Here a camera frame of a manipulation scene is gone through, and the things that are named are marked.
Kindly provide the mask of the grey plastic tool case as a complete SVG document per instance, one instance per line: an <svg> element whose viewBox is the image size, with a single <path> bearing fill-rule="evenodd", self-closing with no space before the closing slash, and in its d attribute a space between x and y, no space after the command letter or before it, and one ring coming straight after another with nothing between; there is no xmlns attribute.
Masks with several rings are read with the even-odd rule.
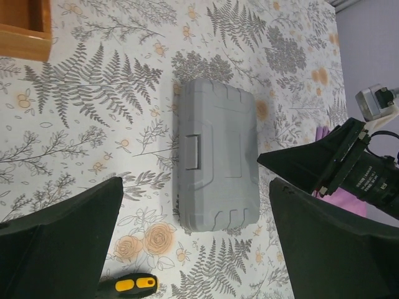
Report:
<svg viewBox="0 0 399 299"><path fill-rule="evenodd" d="M254 96L196 78L178 108L180 222L192 232L247 226L260 215Z"/></svg>

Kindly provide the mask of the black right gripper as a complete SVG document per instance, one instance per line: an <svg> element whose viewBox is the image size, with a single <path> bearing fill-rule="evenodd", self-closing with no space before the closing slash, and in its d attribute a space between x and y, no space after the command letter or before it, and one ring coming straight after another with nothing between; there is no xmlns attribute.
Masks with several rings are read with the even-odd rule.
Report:
<svg viewBox="0 0 399 299"><path fill-rule="evenodd" d="M307 145L262 153L257 162L288 183L358 216L373 206L398 219L398 166L392 156L373 154L365 123L349 118L327 136Z"/></svg>

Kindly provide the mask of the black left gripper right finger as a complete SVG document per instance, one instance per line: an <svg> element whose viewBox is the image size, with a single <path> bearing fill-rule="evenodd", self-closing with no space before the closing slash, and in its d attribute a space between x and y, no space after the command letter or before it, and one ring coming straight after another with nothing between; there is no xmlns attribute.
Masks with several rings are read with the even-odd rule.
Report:
<svg viewBox="0 0 399 299"><path fill-rule="evenodd" d="M295 298L398 298L398 228L280 178L269 199Z"/></svg>

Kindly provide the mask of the small black yellow screwdriver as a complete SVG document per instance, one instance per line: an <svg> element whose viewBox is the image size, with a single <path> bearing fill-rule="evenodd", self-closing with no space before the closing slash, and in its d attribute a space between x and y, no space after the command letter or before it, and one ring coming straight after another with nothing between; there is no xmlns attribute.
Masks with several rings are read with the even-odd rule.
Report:
<svg viewBox="0 0 399 299"><path fill-rule="evenodd" d="M145 298L157 292L160 283L150 273L131 273L99 283L95 298Z"/></svg>

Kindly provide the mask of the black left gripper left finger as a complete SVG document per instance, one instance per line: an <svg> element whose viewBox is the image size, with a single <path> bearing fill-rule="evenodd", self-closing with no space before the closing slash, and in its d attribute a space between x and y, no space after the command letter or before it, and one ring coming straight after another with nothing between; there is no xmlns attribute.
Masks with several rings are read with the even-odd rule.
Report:
<svg viewBox="0 0 399 299"><path fill-rule="evenodd" d="M112 177L1 223L1 298L94 298L122 197Z"/></svg>

